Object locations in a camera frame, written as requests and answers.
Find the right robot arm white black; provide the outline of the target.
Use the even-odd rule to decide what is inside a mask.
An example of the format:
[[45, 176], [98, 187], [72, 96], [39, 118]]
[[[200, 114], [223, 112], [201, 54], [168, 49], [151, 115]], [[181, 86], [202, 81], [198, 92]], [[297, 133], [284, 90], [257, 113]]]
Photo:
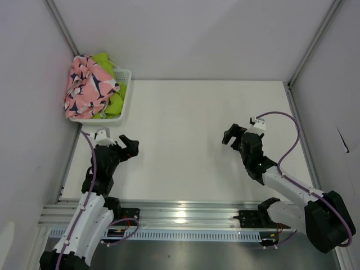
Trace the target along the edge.
[[356, 228], [342, 197], [335, 191], [323, 192], [307, 187], [298, 179], [290, 178], [263, 152], [266, 125], [255, 121], [246, 129], [232, 124], [224, 132], [222, 144], [230, 140], [231, 148], [240, 153], [249, 177], [262, 186], [286, 197], [287, 204], [272, 197], [258, 205], [257, 221], [263, 227], [279, 223], [305, 234], [320, 252], [328, 253], [335, 247], [347, 247]]

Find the pink shark print shorts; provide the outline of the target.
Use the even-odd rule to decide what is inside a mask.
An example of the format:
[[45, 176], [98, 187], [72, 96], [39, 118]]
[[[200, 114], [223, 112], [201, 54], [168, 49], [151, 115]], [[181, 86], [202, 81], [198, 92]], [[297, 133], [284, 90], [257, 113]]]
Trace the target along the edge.
[[117, 94], [120, 84], [87, 55], [75, 56], [64, 96], [65, 117], [73, 120], [98, 116]]

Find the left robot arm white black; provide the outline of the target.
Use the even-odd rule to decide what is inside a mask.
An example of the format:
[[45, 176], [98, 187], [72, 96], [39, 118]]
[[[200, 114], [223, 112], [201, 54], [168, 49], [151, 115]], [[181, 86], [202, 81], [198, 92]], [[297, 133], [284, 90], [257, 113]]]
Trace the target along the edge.
[[108, 227], [118, 223], [139, 225], [137, 218], [123, 217], [120, 200], [109, 195], [114, 172], [120, 163], [138, 155], [139, 141], [122, 134], [121, 146], [104, 129], [82, 135], [91, 148], [91, 165], [75, 213], [53, 250], [42, 253], [41, 269], [90, 269], [94, 252]]

